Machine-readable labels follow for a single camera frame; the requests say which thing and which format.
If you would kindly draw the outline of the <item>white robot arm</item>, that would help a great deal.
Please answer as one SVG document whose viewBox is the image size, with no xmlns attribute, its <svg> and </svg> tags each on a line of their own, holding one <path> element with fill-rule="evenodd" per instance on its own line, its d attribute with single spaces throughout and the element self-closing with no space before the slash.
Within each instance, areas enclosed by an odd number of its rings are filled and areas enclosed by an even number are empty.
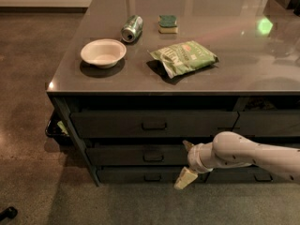
<svg viewBox="0 0 300 225">
<path fill-rule="evenodd" d="M 193 144 L 183 141 L 187 150 L 187 167 L 184 167 L 175 189 L 184 189 L 199 174 L 214 169 L 240 168 L 256 165 L 288 181 L 300 183 L 300 151 L 298 148 L 253 142 L 240 134 L 220 132 L 209 143 Z"/>
</svg>

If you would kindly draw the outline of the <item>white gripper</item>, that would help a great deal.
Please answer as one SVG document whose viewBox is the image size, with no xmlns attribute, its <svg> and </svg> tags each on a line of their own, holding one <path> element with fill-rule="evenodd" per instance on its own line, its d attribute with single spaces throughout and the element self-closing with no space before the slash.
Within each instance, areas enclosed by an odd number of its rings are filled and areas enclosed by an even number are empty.
<svg viewBox="0 0 300 225">
<path fill-rule="evenodd" d="M 184 189 L 198 178 L 198 173 L 210 173 L 212 171 L 212 169 L 205 167 L 201 160 L 201 155 L 206 150 L 204 143 L 194 145 L 192 142 L 183 140 L 183 145 L 188 151 L 187 163 L 189 168 L 184 167 L 181 170 L 174 184 L 175 189 Z"/>
</svg>

